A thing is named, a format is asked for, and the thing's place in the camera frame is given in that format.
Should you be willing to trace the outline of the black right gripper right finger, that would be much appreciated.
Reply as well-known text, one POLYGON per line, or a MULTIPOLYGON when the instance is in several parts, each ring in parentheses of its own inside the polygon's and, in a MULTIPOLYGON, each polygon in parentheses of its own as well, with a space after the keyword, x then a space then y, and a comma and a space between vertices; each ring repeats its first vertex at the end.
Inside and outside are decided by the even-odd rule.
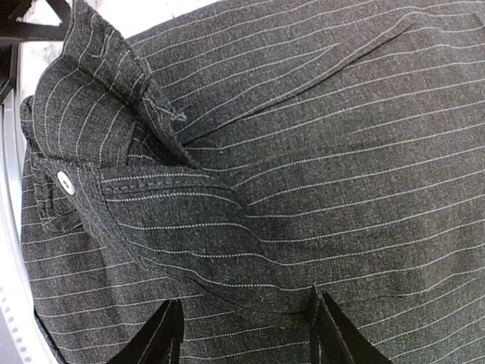
POLYGON ((391 364, 343 313, 328 292, 311 289, 306 320, 315 364, 391 364))

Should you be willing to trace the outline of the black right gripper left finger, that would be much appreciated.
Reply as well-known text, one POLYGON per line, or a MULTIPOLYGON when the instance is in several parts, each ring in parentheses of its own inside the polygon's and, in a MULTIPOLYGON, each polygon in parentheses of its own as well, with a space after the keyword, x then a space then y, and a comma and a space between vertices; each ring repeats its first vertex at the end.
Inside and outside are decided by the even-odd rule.
POLYGON ((184 318, 180 300, 167 300, 108 364, 178 364, 184 318))

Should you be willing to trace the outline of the black pinstripe long sleeve shirt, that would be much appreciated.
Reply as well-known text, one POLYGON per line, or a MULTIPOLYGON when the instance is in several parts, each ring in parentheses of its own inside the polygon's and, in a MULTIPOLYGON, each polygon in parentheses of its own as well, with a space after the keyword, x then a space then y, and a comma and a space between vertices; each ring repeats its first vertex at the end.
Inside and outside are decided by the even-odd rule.
POLYGON ((20 107, 21 249, 62 363, 165 302, 182 363, 318 363, 329 294, 393 363, 484 361, 484 3, 72 4, 20 107))

